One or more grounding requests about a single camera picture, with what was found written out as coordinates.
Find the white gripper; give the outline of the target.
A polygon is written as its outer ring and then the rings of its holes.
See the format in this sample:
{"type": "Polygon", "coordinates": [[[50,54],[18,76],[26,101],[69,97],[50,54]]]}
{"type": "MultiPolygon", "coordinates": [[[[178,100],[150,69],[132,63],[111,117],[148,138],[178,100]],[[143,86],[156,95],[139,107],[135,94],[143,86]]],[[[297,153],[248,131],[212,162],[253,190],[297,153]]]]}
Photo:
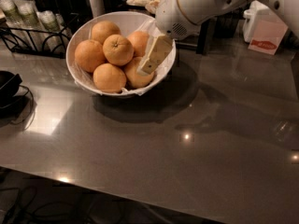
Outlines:
{"type": "Polygon", "coordinates": [[[137,67],[141,76],[150,75],[173,48],[173,39],[180,40],[196,33],[202,24],[241,7],[247,0],[161,0],[156,10],[156,26],[164,35],[150,36],[145,55],[137,67]]]}

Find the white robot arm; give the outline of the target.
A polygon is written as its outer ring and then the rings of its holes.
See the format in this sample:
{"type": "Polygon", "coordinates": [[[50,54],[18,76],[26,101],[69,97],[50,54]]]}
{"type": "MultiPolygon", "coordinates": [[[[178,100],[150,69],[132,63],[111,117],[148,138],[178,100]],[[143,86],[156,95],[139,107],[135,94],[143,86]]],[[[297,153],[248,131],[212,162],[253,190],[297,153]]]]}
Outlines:
{"type": "MultiPolygon", "coordinates": [[[[161,0],[155,25],[164,35],[181,40],[197,32],[202,24],[245,5],[249,0],[161,0]]],[[[257,0],[268,6],[299,36],[299,0],[257,0]]]]}

